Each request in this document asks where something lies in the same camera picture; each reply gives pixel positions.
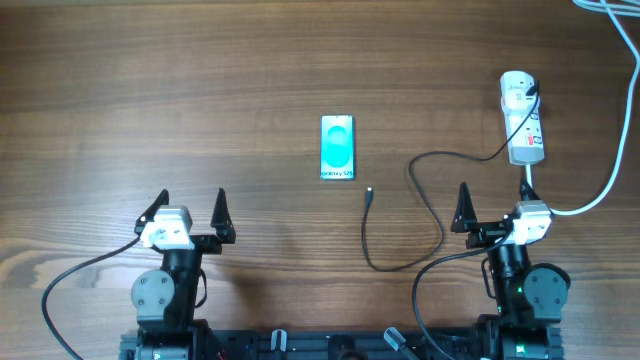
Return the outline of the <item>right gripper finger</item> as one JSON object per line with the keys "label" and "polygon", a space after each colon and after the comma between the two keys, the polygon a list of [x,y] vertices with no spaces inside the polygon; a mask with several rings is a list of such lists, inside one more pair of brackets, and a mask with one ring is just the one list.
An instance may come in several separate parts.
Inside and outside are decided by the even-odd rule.
{"label": "right gripper finger", "polygon": [[466,182],[459,186],[458,202],[454,212],[450,231],[453,233],[467,233],[477,227],[477,216],[472,203],[472,198]]}
{"label": "right gripper finger", "polygon": [[519,194],[522,201],[538,201],[540,197],[535,193],[526,179],[522,179],[519,185]]}

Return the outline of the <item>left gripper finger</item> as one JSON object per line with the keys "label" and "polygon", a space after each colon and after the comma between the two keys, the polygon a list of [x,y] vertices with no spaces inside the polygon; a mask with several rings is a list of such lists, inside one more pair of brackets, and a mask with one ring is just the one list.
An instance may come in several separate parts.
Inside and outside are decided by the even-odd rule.
{"label": "left gripper finger", "polygon": [[169,204],[169,191],[163,189],[154,202],[138,217],[134,226],[134,233],[141,235],[147,223],[151,222],[159,208]]}
{"label": "left gripper finger", "polygon": [[228,210],[226,192],[223,188],[218,190],[210,227],[215,230],[216,236],[219,238],[221,243],[235,243],[236,230]]}

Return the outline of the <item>teal Galaxy smartphone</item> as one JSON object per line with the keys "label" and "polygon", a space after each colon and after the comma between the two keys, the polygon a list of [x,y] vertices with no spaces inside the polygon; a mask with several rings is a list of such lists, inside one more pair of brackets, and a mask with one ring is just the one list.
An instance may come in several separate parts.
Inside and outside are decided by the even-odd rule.
{"label": "teal Galaxy smartphone", "polygon": [[355,118],[352,115],[323,115],[320,122],[320,178],[354,180]]}

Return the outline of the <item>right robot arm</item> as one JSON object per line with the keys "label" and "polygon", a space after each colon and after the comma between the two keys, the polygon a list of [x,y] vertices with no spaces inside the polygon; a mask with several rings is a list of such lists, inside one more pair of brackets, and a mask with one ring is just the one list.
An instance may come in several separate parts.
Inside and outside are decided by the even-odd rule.
{"label": "right robot arm", "polygon": [[466,233],[468,249],[484,250],[481,269],[496,315],[481,315],[469,335],[470,359],[557,360],[565,357],[560,329],[571,279],[550,263],[530,262],[527,247],[545,238],[549,207],[523,180],[521,200],[494,222],[477,219],[466,183],[461,183],[451,231]]}

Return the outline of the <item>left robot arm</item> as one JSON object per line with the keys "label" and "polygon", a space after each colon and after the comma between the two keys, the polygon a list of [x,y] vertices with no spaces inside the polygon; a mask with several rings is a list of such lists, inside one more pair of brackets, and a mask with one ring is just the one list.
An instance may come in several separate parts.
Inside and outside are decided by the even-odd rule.
{"label": "left robot arm", "polygon": [[164,189],[136,221],[134,233],[142,244],[162,255],[157,270],[140,275],[131,289],[137,334],[121,339],[121,359],[224,359],[226,351],[208,322],[196,320],[195,310],[207,300],[197,297],[206,282],[202,257],[217,255],[233,244],[236,231],[226,193],[219,189],[210,227],[212,234],[191,233],[187,207],[171,205]]}

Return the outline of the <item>white power strip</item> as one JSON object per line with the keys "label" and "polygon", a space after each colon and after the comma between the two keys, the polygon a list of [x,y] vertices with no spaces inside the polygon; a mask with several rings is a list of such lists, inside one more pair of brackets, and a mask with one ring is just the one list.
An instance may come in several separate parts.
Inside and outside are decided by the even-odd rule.
{"label": "white power strip", "polygon": [[500,78],[509,161],[528,166],[545,157],[540,121],[539,82],[523,71],[507,71]]}

